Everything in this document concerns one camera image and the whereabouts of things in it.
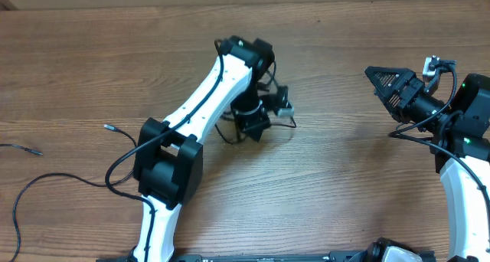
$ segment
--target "robotic arm link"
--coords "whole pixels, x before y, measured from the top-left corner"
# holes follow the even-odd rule
[[[274,94],[259,95],[260,90],[268,92],[260,79],[274,63],[272,45],[232,36],[216,48],[219,56],[211,72],[191,97],[163,123],[150,118],[141,128],[138,146],[145,147],[136,153],[133,176],[155,212],[144,203],[139,243],[120,260],[171,259],[181,206],[189,202],[201,182],[204,141],[228,106],[236,128],[257,142],[271,127],[269,111],[292,117],[287,86],[279,86]],[[165,148],[176,148],[178,154],[174,156]]]
[[[490,119],[490,78],[469,74],[455,95],[455,65],[428,57],[423,69],[427,84],[406,68],[368,67],[365,73],[390,115],[399,123],[415,123],[390,136],[428,145],[436,157],[449,209],[449,261],[490,261],[490,143],[483,138]],[[447,103],[432,97],[445,72],[454,79]],[[412,128],[433,136],[402,133]]]

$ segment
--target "black wire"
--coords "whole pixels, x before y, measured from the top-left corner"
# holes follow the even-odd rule
[[[231,117],[228,117],[228,116],[220,116],[220,118],[222,120],[225,120],[225,121],[230,121],[230,122],[234,122],[235,119],[231,118]]]
[[[284,124],[284,123],[271,123],[271,126],[282,126],[282,127],[288,127],[288,128],[293,128],[296,129],[298,126],[296,125],[296,121],[294,121],[294,118],[291,117],[291,122],[292,125],[289,124]]]
[[[160,134],[159,136],[156,136],[154,137],[153,139],[150,139],[148,142],[145,142],[143,143],[142,145],[130,150],[129,152],[127,152],[126,154],[122,155],[120,158],[118,158],[110,167],[109,169],[107,169],[107,172],[106,172],[106,178],[105,178],[105,182],[106,182],[106,185],[107,185],[107,188],[114,194],[116,195],[119,195],[119,196],[122,196],[122,197],[126,197],[126,198],[130,198],[132,200],[137,200],[137,201],[142,201],[144,203],[146,203],[149,207],[150,207],[150,214],[152,215],[151,216],[151,219],[150,219],[150,225],[149,225],[149,229],[148,229],[148,234],[146,235],[146,246],[145,246],[145,262],[148,262],[148,255],[149,255],[149,242],[150,242],[150,239],[151,239],[151,236],[152,236],[152,230],[153,230],[153,225],[155,223],[155,207],[153,206],[153,204],[148,200],[148,199],[145,199],[145,198],[142,198],[142,197],[139,197],[139,196],[136,196],[136,195],[131,195],[131,194],[128,194],[128,193],[125,193],[125,192],[120,192],[118,191],[117,189],[115,189],[111,183],[110,183],[110,176],[111,174],[113,173],[114,169],[119,165],[121,164],[121,162],[124,162],[126,159],[128,159],[130,156],[134,155],[136,152],[138,152],[139,150],[145,148],[146,146],[149,146],[151,144],[153,144],[154,142],[162,142],[162,140],[170,133],[173,133],[175,130],[177,130],[178,128],[180,128],[182,125],[186,124],[186,122],[188,122],[189,120],[191,120],[191,118],[193,117],[193,115],[196,114],[196,112],[206,103],[206,101],[209,99],[209,97],[213,94],[213,92],[216,90],[217,86],[220,84],[220,82],[223,80],[223,72],[224,72],[224,59],[223,59],[223,54],[221,53],[220,51],[220,47],[218,45],[218,43],[220,43],[221,40],[215,40],[214,41],[214,46],[216,47],[216,51],[218,52],[218,57],[220,58],[220,73],[219,75],[217,76],[217,79],[216,79],[216,82],[214,83],[213,87],[211,88],[211,90],[206,94],[206,96],[201,100],[201,102],[187,115],[184,117],[183,120],[181,120],[180,123],[177,123],[175,126],[173,126],[171,129],[167,130],[166,132]]]
[[[277,83],[277,81],[276,81],[277,63],[274,61],[273,64],[274,64],[273,72],[270,73],[270,71],[267,71],[267,74],[269,74],[269,76],[270,76],[270,80],[269,80],[269,82],[267,82],[266,85],[270,86],[270,84],[272,84],[274,82],[274,85],[276,85],[276,87],[279,87],[279,83]]]
[[[397,126],[397,128],[395,128],[395,130],[396,130],[396,131],[398,131],[398,129],[399,129],[400,127],[402,127],[403,125],[407,125],[407,124],[415,124],[415,122],[410,121],[410,122],[408,122],[408,123],[400,123],[400,125],[398,125],[398,126]]]
[[[237,131],[237,141],[231,141],[229,139],[227,139],[223,133],[221,132],[220,128],[217,126],[217,124],[214,124],[214,128],[216,128],[216,131],[217,133],[220,135],[220,137],[222,138],[223,141],[225,141],[226,143],[230,144],[230,145],[233,145],[233,144],[239,144],[239,143],[242,143],[245,141],[245,139],[248,138],[248,136],[245,136],[245,137],[241,137],[240,136],[240,132]]]
[[[38,156],[42,156],[43,155],[42,152],[39,152],[39,151],[34,150],[34,149],[27,148],[27,147],[23,147],[23,146],[20,146],[20,145],[17,145],[17,144],[3,143],[3,144],[0,144],[0,147],[14,147],[14,148],[22,149],[25,152],[29,152],[29,153],[38,155]]]
[[[468,174],[473,178],[477,186],[479,187],[479,190],[482,192],[483,199],[485,200],[485,206],[487,209],[487,222],[488,222],[488,236],[490,237],[490,198],[488,197],[488,192],[486,186],[483,185],[482,181],[479,179],[479,177],[472,171],[469,166],[467,166],[460,158],[452,154],[450,151],[447,151],[446,149],[433,144],[431,142],[424,141],[422,139],[415,138],[413,136],[407,136],[404,134],[398,134],[398,135],[392,135],[391,137],[397,138],[397,139],[406,139],[410,140],[413,142],[417,142],[420,144],[424,144],[426,146],[433,147],[435,149],[438,149],[440,152],[445,153],[446,155],[450,156],[452,159],[457,161],[467,172]]]
[[[447,103],[441,108],[441,110],[438,110],[437,112],[435,112],[432,116],[429,116],[428,118],[426,118],[425,120],[423,121],[420,121],[419,123],[417,124],[413,124],[412,126],[408,126],[406,128],[403,128],[403,129],[399,129],[399,130],[395,130],[393,132],[391,132],[389,134],[389,136],[393,136],[393,135],[396,135],[396,134],[401,134],[403,132],[406,132],[408,130],[411,130],[411,129],[415,129],[415,128],[418,128],[418,127],[421,127],[422,125],[428,123],[430,120],[433,120],[434,118],[436,118],[439,114],[441,114],[445,109],[447,109],[449,107],[449,105],[451,105],[451,102],[452,100],[454,99],[454,96],[456,95],[456,86],[457,86],[457,81],[456,81],[456,71],[454,69],[454,66],[452,66],[451,64],[447,64],[446,67],[449,68],[449,71],[451,72],[452,74],[452,92],[451,92],[451,97],[449,97],[449,99],[447,100]]]
[[[112,131],[114,132],[117,132],[117,133],[122,133],[124,136],[127,136],[129,139],[131,139],[132,143],[134,144],[134,146],[136,147],[136,141],[126,132],[122,131],[121,129],[118,129],[116,127],[113,127],[114,129],[111,129]],[[24,149],[24,147],[20,146],[20,147],[17,147],[17,145],[4,145],[4,144],[1,144],[0,146],[12,146],[12,147],[15,147],[15,148],[20,148],[20,149]],[[14,222],[14,227],[15,227],[15,232],[17,233],[17,249],[15,250],[15,253],[14,253],[14,257],[10,260],[10,262],[14,262],[15,261],[15,258],[17,258],[19,252],[21,251],[21,231],[20,231],[20,228],[18,226],[18,222],[17,222],[17,205],[18,205],[18,202],[21,200],[21,197],[22,195],[24,194],[24,192],[26,190],[28,190],[28,188],[33,185],[35,182],[39,181],[40,179],[43,179],[43,178],[47,178],[47,177],[54,177],[54,176],[61,176],[61,177],[68,177],[68,178],[75,178],[81,182],[85,182],[86,184],[88,185],[92,185],[92,186],[95,186],[97,188],[105,188],[106,185],[100,185],[100,184],[96,184],[94,182],[89,182],[87,181],[86,179],[84,178],[81,178],[79,176],[76,176],[76,175],[73,175],[73,174],[69,174],[69,173],[47,173],[47,174],[44,174],[44,175],[40,175],[38,176],[37,178],[33,179],[31,182],[29,182],[22,190],[21,192],[17,195],[17,198],[15,199],[15,203],[14,203],[14,207],[12,209],[12,220]],[[122,178],[120,179],[119,181],[117,182],[114,182],[112,185],[116,186],[116,185],[120,185],[124,182],[126,182],[127,180],[129,180],[132,176],[132,170],[131,172],[125,177],[125,178]]]

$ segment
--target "wooden table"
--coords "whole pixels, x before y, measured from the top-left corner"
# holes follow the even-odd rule
[[[425,56],[490,75],[490,1],[339,2],[0,12],[0,260],[15,250],[11,208],[47,172],[102,182],[139,134],[182,104],[216,57],[215,38],[274,45],[299,128],[229,146],[213,131],[204,179],[182,212],[180,252],[318,254],[380,236],[446,258],[446,198],[428,148],[387,138],[396,123],[369,65],[420,71]],[[451,87],[443,77],[438,98]],[[231,134],[229,123],[220,123]],[[115,178],[132,166],[124,163]],[[137,192],[132,180],[121,190]],[[142,205],[69,178],[33,185],[18,207],[18,261],[94,261],[137,243]]]

